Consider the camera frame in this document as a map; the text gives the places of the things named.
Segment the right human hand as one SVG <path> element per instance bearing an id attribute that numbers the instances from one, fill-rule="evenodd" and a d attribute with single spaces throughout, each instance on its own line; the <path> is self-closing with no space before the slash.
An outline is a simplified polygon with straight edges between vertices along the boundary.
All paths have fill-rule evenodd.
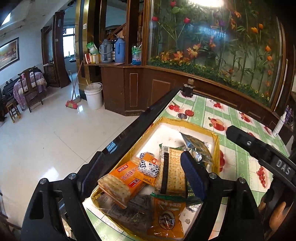
<path id="1" fill-rule="evenodd" d="M 282 222 L 290 211 L 290 207 L 286 207 L 286 202 L 282 202 L 278 207 L 272 211 L 270 218 L 267 218 L 267 198 L 263 196 L 258 206 L 259 214 L 262 217 L 262 221 L 268 220 L 269 228 L 275 232 L 278 230 Z"/>

